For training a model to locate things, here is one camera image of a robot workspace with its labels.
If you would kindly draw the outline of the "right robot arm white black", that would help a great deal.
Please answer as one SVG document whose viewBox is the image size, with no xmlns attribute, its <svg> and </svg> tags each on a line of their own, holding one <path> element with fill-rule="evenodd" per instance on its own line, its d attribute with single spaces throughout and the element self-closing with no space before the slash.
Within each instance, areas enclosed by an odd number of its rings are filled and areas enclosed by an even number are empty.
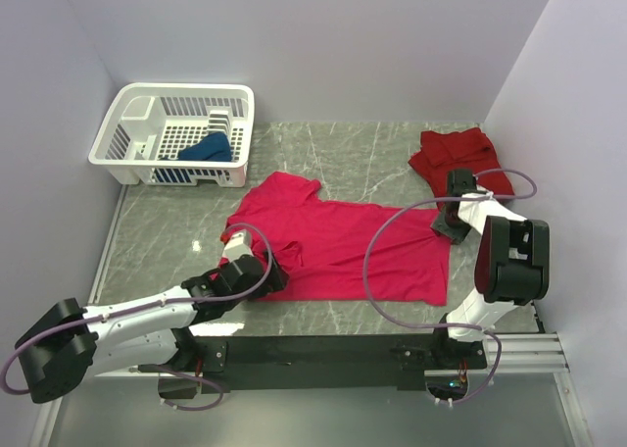
<svg viewBox="0 0 627 447">
<path fill-rule="evenodd" d="M 430 356 L 450 368 L 482 349 L 484 331 L 517 307 L 546 296 L 550 281 L 550 227 L 526 219 L 478 184 L 478 175 L 456 169 L 447 175 L 447 196 L 432 224 L 439 235 L 460 244 L 480 235 L 474 286 L 434 330 Z"/>
</svg>

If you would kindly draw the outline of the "pink t shirt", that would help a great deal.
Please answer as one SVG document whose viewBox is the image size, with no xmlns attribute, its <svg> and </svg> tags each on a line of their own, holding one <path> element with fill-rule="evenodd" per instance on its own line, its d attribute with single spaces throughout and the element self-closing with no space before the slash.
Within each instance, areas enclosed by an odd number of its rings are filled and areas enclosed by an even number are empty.
<svg viewBox="0 0 627 447">
<path fill-rule="evenodd" d="M 450 242 L 431 228 L 437 213 L 322 200 L 316 179 L 276 172 L 251 189 L 227 226 L 253 226 L 253 250 L 271 249 L 289 275 L 275 302 L 447 302 Z"/>
</svg>

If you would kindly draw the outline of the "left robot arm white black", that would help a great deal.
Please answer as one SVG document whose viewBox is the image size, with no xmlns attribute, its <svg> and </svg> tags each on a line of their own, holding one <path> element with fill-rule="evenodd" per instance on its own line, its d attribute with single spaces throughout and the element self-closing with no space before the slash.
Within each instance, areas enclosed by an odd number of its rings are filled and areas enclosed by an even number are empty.
<svg viewBox="0 0 627 447">
<path fill-rule="evenodd" d="M 85 379 L 133 366 L 193 370 L 204 359 L 190 328 L 220 319 L 247 300 L 286 288 L 278 262 L 244 255 L 156 295 L 108 306 L 54 305 L 17 342 L 26 387 L 43 404 Z"/>
</svg>

